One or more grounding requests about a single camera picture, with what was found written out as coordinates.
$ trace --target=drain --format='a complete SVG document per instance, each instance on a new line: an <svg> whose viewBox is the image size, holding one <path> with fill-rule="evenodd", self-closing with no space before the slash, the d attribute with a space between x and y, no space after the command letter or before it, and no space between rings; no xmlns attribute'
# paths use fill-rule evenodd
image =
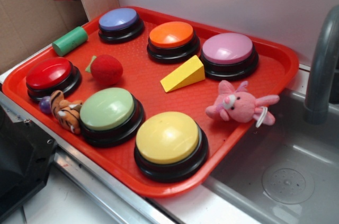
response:
<svg viewBox="0 0 339 224"><path fill-rule="evenodd" d="M314 191L314 180L302 167L289 162L269 167L262 177L265 192L284 204L308 200Z"/></svg>

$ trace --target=faucet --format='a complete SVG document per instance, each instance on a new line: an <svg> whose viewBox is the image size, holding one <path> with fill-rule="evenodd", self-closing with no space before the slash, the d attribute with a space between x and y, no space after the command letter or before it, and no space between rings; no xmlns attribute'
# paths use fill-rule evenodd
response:
<svg viewBox="0 0 339 224"><path fill-rule="evenodd" d="M339 103L339 5L333 7L318 38L304 102L304 120L326 121L329 103Z"/></svg>

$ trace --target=yellow button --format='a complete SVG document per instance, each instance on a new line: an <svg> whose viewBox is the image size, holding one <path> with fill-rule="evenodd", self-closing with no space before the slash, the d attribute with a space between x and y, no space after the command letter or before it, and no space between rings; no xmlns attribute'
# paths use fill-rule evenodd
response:
<svg viewBox="0 0 339 224"><path fill-rule="evenodd" d="M165 112L140 127L136 145L140 154L155 164L172 164L188 157L199 142L198 126L188 115Z"/></svg>

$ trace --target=pink stuffed animal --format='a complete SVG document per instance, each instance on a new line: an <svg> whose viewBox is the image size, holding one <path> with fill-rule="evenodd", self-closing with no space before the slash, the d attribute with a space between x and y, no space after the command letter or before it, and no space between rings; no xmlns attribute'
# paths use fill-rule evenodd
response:
<svg viewBox="0 0 339 224"><path fill-rule="evenodd" d="M269 95L262 98L255 98L247 92L248 82L244 81L235 90L232 84L226 80L219 83L219 96L213 106L206 108L206 114L212 119L237 122L249 122L257 120L257 127L264 123L273 125L274 116L267 111L265 105L272 105L279 101L278 95Z"/></svg>

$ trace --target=plastic tray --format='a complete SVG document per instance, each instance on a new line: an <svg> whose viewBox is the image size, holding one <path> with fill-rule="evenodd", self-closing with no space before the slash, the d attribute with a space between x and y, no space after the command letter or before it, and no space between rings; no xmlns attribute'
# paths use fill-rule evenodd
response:
<svg viewBox="0 0 339 224"><path fill-rule="evenodd" d="M143 19L145 30L138 38L127 43L103 43L98 36L100 17L84 25L88 33L88 41L65 56L79 68L83 75L80 87L67 99L85 101L92 94L104 88L96 83L90 73L85 72L93 55L109 54L116 57L122 63L124 72L122 79L115 87L130 91L143 104L146 118L165 111L183 112L192 117L206 133L209 141L209 157L192 177L177 183L154 182L144 177L135 164L133 157L135 139L112 148L95 148L87 144L82 136L62 129L51 115L41 113L38 105L27 95L25 77L38 62L57 56L52 47L42 51L13 71L3 84L3 92L136 193L150 198L164 198L184 193L201 184L253 122L216 122L206 116L205 108L214 103L218 94L219 82L212 79L207 78L193 85L165 93L160 80L179 64L163 65L148 58L146 50L148 36L150 31L159 24L169 21L190 23L200 38L201 46L208 38L229 31L144 8L132 8ZM296 54L280 44L250 38L260 55L260 60L255 73L246 78L249 81L248 91L256 97L280 94L298 71L299 61ZM240 82L235 81L233 84L237 87Z"/></svg>

